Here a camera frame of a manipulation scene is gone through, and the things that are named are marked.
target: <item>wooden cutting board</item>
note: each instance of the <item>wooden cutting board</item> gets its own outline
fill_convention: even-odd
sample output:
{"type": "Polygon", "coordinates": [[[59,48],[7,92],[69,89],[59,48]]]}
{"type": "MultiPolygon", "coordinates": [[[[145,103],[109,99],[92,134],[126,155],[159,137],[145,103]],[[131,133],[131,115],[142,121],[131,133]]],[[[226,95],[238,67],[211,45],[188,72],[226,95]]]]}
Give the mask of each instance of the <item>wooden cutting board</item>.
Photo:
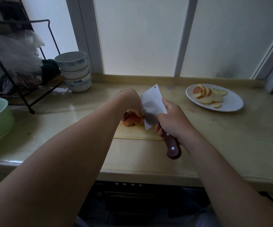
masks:
{"type": "Polygon", "coordinates": [[[123,125],[122,121],[119,123],[119,126],[116,129],[116,133],[114,134],[114,138],[117,138],[117,139],[161,140],[161,138],[157,135],[157,132],[155,131],[154,126],[148,130],[145,130],[144,124],[142,126],[126,127],[123,125]]]}

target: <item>countertop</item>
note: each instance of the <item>countertop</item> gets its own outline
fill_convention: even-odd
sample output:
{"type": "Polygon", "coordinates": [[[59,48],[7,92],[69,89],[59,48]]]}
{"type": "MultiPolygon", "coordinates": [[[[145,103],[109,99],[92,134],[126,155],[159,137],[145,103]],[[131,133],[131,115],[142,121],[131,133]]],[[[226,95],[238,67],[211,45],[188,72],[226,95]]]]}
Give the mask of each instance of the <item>countertop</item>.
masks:
{"type": "MultiPolygon", "coordinates": [[[[49,138],[119,91],[134,88],[142,94],[152,86],[95,82],[82,93],[60,87],[33,106],[34,115],[26,107],[9,106],[15,125],[0,139],[0,166],[20,164],[49,138]]],[[[159,85],[162,96],[181,106],[191,123],[245,180],[257,190],[273,191],[273,96],[259,88],[228,87],[243,99],[244,107],[225,113],[191,102],[186,87],[159,85]]],[[[33,92],[29,101],[44,91],[33,92]]],[[[171,160],[162,141],[113,139],[98,180],[201,186],[187,152],[182,151],[181,158],[171,160]]]]}

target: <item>plastic bag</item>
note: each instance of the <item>plastic bag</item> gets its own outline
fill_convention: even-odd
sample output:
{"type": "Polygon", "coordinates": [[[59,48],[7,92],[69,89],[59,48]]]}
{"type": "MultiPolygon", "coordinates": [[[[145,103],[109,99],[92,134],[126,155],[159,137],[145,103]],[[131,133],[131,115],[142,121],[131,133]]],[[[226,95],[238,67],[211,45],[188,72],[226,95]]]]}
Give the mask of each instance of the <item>plastic bag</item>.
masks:
{"type": "MultiPolygon", "coordinates": [[[[33,76],[41,72],[43,62],[37,51],[41,46],[45,46],[43,40],[31,30],[0,35],[0,61],[14,82],[16,73],[33,76]]],[[[11,88],[12,84],[0,67],[0,93],[6,94],[11,88]]]]}

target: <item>left hand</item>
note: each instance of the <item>left hand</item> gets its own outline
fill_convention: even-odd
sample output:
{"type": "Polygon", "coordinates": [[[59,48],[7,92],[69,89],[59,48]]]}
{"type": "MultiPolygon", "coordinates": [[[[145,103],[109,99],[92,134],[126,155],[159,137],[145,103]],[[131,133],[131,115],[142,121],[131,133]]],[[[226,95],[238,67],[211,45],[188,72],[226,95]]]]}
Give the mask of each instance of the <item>left hand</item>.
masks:
{"type": "Polygon", "coordinates": [[[137,92],[130,88],[124,91],[121,91],[118,96],[124,98],[124,102],[127,104],[127,109],[132,112],[135,112],[138,117],[143,117],[144,113],[142,112],[142,102],[141,98],[137,94],[137,92]]]}

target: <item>knife handle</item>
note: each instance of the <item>knife handle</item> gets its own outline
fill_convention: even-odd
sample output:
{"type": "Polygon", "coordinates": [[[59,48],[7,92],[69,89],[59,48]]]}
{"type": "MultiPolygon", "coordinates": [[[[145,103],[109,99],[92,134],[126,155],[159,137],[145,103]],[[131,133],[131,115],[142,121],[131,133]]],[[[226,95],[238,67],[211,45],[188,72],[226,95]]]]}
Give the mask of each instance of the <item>knife handle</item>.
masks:
{"type": "Polygon", "coordinates": [[[163,137],[168,148],[167,156],[170,159],[178,159],[181,156],[181,147],[179,146],[179,142],[177,138],[165,132],[163,129],[163,137]]]}

